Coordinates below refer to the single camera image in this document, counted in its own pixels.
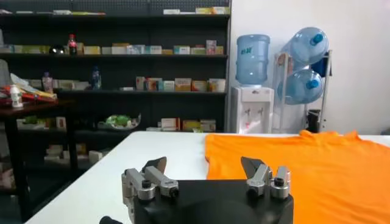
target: white wall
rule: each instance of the white wall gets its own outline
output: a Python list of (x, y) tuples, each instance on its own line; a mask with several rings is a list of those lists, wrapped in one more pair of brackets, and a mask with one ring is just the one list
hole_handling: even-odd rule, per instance
[(390, 0), (232, 0), (230, 83), (236, 85), (236, 39), (271, 37), (274, 54), (301, 28), (325, 31), (333, 49), (326, 130), (378, 134), (390, 127)]

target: metal stand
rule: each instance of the metal stand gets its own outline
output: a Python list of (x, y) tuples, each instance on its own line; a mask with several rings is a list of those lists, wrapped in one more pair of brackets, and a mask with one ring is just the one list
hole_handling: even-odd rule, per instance
[[(332, 61), (332, 50), (328, 51), (328, 55), (324, 58), (328, 58), (326, 65), (326, 73), (324, 79), (324, 92), (322, 93), (322, 105), (321, 111), (318, 116), (319, 119), (319, 131), (322, 131), (325, 128), (325, 108), (327, 102), (327, 91), (330, 77), (330, 68)], [(289, 124), (285, 124), (286, 119), (286, 81), (287, 76), (289, 74), (289, 55), (287, 53), (279, 53), (275, 55), (275, 63), (274, 63), (274, 83), (273, 87), (275, 89), (275, 100), (274, 100), (274, 120), (272, 125), (273, 133), (291, 133), (291, 130), (302, 130), (305, 129), (306, 126), (306, 116), (308, 114), (308, 105), (289, 105), (289, 107), (303, 107), (302, 115), (304, 117), (302, 121), (301, 127), (290, 127)], [(282, 83), (282, 96), (278, 96), (278, 86)]]

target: pegboard wall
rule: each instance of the pegboard wall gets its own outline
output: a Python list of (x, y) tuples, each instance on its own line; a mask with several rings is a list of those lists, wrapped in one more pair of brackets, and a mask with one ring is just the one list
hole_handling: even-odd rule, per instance
[(112, 16), (162, 15), (164, 9), (194, 12), (197, 7), (224, 6), (230, 0), (0, 0), (0, 9), (10, 12), (105, 12)]

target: plastic bottle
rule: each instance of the plastic bottle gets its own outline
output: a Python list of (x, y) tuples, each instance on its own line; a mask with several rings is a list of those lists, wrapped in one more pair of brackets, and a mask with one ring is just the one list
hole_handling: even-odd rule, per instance
[(293, 59), (293, 72), (321, 60), (328, 51), (328, 38), (324, 31), (307, 27), (298, 31), (282, 48)]
[(237, 39), (236, 79), (242, 85), (261, 85), (267, 80), (269, 36), (244, 35)]
[(45, 72), (42, 77), (43, 89), (47, 93), (53, 93), (53, 78), (48, 72)]
[(100, 89), (102, 86), (102, 79), (99, 74), (99, 68), (97, 66), (93, 67), (92, 71), (92, 89)]
[(11, 85), (10, 95), (11, 95), (11, 99), (12, 99), (12, 107), (14, 107), (14, 108), (23, 107), (22, 94), (16, 85)]
[[(288, 105), (306, 104), (316, 101), (320, 98), (324, 89), (324, 83), (321, 76), (311, 69), (303, 69), (292, 75), (286, 80), (286, 100)], [(278, 85), (278, 97), (282, 99), (283, 83)]]
[(69, 34), (68, 47), (70, 55), (77, 55), (77, 43), (74, 34)]

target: blue water bottle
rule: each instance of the blue water bottle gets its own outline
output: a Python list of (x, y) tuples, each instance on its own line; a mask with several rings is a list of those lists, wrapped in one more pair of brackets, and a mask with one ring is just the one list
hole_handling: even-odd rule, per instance
[(237, 81), (242, 85), (261, 85), (267, 80), (269, 36), (240, 36), (237, 45)]
[(100, 77), (99, 68), (97, 66), (93, 67), (91, 85), (92, 89), (100, 89), (102, 86), (102, 79)]
[(298, 71), (321, 60), (328, 51), (328, 38), (324, 31), (307, 27), (298, 31), (283, 47), (293, 59), (293, 71)]
[[(311, 69), (303, 69), (286, 80), (286, 100), (288, 105), (306, 104), (320, 98), (324, 84), (321, 76)], [(279, 99), (282, 99), (283, 83), (280, 82), (277, 90)]]

